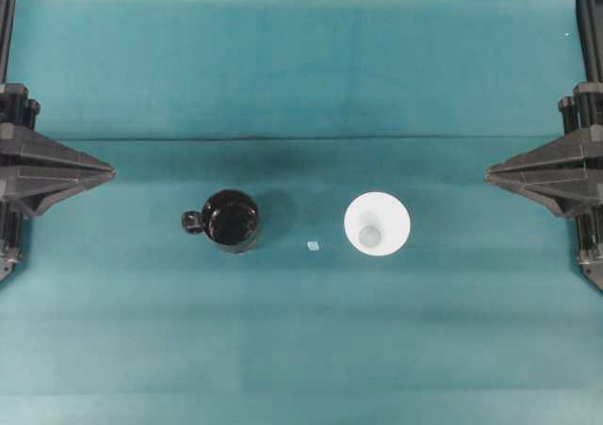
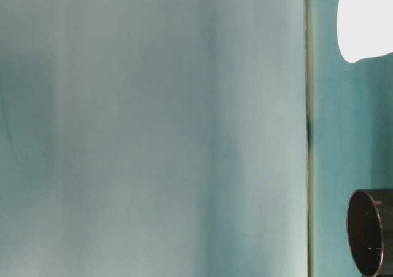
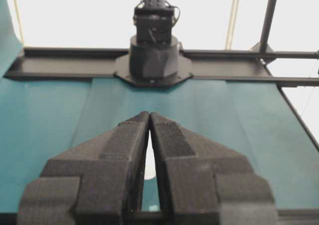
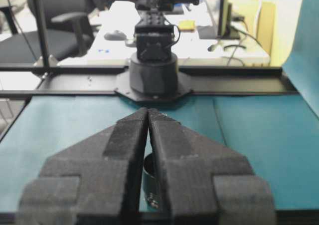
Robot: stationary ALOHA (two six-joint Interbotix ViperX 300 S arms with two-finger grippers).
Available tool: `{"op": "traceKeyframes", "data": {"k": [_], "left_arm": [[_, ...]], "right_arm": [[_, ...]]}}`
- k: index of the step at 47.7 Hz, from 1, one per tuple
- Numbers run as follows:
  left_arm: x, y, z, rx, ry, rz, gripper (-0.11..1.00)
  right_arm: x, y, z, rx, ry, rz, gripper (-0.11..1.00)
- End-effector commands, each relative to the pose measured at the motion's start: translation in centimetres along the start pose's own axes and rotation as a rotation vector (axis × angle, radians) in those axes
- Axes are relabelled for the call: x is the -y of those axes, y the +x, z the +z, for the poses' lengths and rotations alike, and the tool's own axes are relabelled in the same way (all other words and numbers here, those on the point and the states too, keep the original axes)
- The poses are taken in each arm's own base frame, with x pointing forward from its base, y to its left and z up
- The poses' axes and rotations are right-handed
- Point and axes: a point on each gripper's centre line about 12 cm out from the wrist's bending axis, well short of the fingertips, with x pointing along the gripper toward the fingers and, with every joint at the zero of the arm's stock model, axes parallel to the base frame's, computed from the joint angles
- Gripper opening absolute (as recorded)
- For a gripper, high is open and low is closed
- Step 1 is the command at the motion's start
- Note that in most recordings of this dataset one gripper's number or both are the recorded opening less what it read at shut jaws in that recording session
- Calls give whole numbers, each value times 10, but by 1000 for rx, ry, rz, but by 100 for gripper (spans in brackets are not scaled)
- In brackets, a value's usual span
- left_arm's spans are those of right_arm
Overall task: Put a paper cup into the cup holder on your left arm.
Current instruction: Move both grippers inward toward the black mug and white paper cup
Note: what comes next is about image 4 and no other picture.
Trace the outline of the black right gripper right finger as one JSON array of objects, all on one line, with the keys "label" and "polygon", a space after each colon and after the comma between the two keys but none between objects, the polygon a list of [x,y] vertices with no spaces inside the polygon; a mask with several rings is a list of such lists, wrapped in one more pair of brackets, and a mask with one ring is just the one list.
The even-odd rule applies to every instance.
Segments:
[{"label": "black right gripper right finger", "polygon": [[174,225],[274,225],[269,184],[248,159],[149,110],[160,205]]}]

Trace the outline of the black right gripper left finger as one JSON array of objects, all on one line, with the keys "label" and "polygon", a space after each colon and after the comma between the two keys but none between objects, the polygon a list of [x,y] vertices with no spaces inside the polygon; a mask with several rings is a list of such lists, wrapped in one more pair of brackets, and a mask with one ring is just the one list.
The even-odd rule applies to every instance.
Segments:
[{"label": "black right gripper left finger", "polygon": [[50,157],[25,186],[18,225],[121,225],[139,210],[148,111]]}]

